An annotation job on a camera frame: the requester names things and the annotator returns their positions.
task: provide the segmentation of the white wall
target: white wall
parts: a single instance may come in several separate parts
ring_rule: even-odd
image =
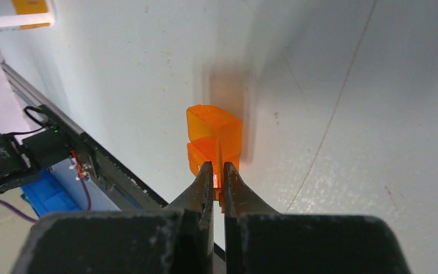
[[[185,110],[200,102],[200,68],[244,46],[257,2],[226,6],[217,36],[213,1],[57,1],[55,26],[0,34],[0,46],[171,201],[193,179]],[[282,212],[380,216],[414,273],[438,273],[438,1],[324,1],[256,92],[241,166],[253,190]]]

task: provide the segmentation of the blue plastic part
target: blue plastic part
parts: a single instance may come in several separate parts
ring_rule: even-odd
[[[38,217],[49,212],[81,210],[48,170],[39,174],[41,179],[21,187]]]

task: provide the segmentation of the orange plastic object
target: orange plastic object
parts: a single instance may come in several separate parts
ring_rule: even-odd
[[[187,109],[187,144],[190,171],[197,176],[204,162],[211,161],[214,170],[214,200],[222,206],[224,162],[232,162],[239,170],[242,145],[242,123],[216,106],[198,104]]]

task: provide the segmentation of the purple cable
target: purple cable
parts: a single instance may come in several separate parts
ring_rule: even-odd
[[[86,211],[90,211],[90,209],[91,209],[90,193],[88,192],[88,188],[86,187],[86,184],[84,183],[83,178],[80,178],[80,182],[82,184],[83,191],[84,191],[84,194],[86,196]]]
[[[33,219],[29,216],[27,216],[26,214],[24,214],[23,212],[21,212],[19,209],[15,208],[12,204],[9,204],[8,202],[4,202],[3,200],[0,199],[0,205],[4,206],[5,208],[9,209],[10,211],[14,212],[16,215],[18,215],[19,217],[25,219],[26,221],[29,221],[31,223],[36,223],[38,220],[37,219]]]

